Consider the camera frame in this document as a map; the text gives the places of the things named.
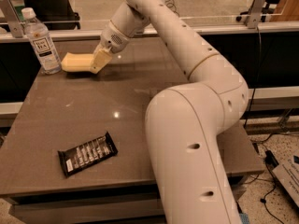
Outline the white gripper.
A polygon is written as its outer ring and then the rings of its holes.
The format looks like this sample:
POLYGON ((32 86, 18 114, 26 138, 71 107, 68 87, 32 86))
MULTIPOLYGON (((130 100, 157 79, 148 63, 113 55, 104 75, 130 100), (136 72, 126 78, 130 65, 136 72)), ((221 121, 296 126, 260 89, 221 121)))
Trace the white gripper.
POLYGON ((120 32, 113 23, 109 23, 101 34, 101 46, 98 46, 93 53, 90 71, 97 74, 111 61, 111 53, 123 51, 129 41, 128 36, 120 32))

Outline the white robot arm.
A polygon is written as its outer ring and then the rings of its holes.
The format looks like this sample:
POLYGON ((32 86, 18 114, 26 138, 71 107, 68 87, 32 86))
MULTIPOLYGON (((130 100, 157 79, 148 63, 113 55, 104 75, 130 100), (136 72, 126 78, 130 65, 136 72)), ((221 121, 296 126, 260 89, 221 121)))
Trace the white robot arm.
POLYGON ((122 51, 152 25, 188 79, 149 102, 145 131, 167 224, 242 224, 217 144, 248 105, 242 75, 164 0, 125 0, 100 46, 122 51))

